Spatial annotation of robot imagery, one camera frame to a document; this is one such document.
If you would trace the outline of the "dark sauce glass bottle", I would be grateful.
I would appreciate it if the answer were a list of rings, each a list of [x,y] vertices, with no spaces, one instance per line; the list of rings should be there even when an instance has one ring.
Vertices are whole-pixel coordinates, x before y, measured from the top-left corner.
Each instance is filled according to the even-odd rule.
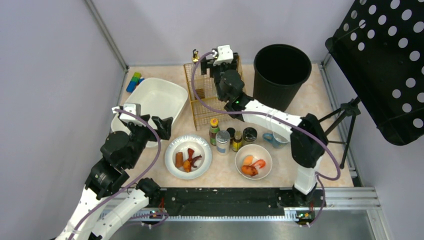
[[[194,49],[192,51],[192,62],[195,65],[199,61],[199,51],[197,49]],[[200,65],[196,69],[194,73],[194,80],[192,81],[194,83],[194,92],[198,95],[200,99],[205,98],[205,79],[201,72]]]

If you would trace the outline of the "yellow cap sauce bottle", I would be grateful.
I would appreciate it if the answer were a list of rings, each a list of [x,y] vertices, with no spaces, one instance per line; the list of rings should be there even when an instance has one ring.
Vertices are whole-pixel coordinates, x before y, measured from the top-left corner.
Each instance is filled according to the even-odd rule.
[[[216,146],[216,135],[220,131],[219,120],[217,118],[212,118],[210,120],[209,126],[209,142],[211,145]]]

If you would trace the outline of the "silver lid white can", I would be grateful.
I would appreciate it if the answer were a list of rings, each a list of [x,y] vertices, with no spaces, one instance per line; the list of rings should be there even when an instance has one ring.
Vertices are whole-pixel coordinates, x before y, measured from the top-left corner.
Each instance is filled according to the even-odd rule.
[[[218,154],[224,156],[227,155],[230,148],[230,139],[231,136],[228,131],[226,130],[220,130],[216,136],[216,150],[218,151]]]

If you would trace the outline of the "small yellow label bottle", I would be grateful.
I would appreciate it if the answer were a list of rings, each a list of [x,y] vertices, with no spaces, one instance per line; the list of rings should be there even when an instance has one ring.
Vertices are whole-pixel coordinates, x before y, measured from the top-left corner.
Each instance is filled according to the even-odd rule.
[[[233,139],[232,139],[232,144],[231,144],[231,148],[234,152],[238,152],[240,150],[240,148],[242,147],[242,132],[241,131],[236,131],[234,133]]]

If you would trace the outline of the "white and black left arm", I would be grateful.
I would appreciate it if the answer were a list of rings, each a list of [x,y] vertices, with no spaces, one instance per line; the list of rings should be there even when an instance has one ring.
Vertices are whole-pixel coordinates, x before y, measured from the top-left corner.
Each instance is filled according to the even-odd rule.
[[[142,178],[117,207],[101,216],[106,200],[123,192],[129,179],[127,169],[135,167],[148,142],[171,137],[173,117],[140,115],[125,123],[129,132],[113,131],[100,148],[102,158],[91,168],[79,203],[58,240],[108,240],[136,212],[158,196],[160,187],[152,178]]]

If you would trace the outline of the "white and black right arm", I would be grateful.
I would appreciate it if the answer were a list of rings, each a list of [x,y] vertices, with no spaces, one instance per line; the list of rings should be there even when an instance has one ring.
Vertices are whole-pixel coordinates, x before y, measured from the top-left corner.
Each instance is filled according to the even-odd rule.
[[[201,104],[213,112],[227,114],[233,119],[264,127],[288,140],[292,159],[297,164],[296,178],[292,187],[293,195],[300,203],[310,202],[322,178],[318,166],[324,154],[333,156],[328,148],[328,139],[323,128],[313,114],[303,117],[291,115],[247,95],[243,91],[244,82],[238,71],[229,68],[234,61],[233,56],[221,60],[216,51],[207,52],[195,61],[191,73],[192,79],[195,78],[198,67],[201,67],[202,75],[207,69],[218,71],[214,85],[217,97],[225,103],[225,107],[220,110],[204,101]]]

